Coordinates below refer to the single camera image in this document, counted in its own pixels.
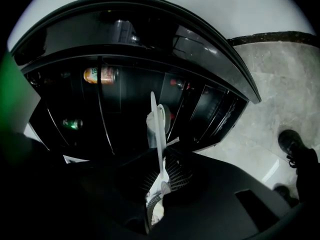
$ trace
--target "green object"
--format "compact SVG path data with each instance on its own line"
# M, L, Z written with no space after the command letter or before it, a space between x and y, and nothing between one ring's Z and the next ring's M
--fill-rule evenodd
M7 51L0 64L0 131L23 133L39 101Z
M61 125L70 130L79 130L83 122L80 119L64 119L61 121Z

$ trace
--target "dark floor border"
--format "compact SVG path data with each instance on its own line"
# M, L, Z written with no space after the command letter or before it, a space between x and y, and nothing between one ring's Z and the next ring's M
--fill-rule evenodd
M320 40L318 36L298 32L298 31L282 31L282 32L268 32L258 33L253 35L239 36L227 40L231 46L239 46L251 43L260 42L292 42L310 45L320 48Z

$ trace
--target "white wall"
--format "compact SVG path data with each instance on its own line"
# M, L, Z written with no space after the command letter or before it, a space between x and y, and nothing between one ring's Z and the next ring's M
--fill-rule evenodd
M73 1L76 0L33 0L8 39L9 50L37 21ZM167 1L197 14L227 39L278 31L301 31L315 35L309 22L292 0Z

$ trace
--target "white plastic stick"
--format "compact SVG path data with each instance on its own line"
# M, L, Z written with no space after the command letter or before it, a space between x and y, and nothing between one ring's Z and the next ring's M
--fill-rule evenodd
M157 106L155 93L151 92L151 111L154 114L154 126L155 126L155 140L156 140L156 148L158 151L158 160L159 160L159 168L160 168L160 178L164 178L164 164L163 164L163 152L166 148L166 134L165 134L165 126L164 122L159 117L160 109Z

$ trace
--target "person's leg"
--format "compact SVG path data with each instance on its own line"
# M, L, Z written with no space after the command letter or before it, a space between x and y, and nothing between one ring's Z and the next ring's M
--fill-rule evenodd
M278 138L291 167L297 169L296 187L300 202L320 198L320 165L312 148L307 148L296 131L285 130Z

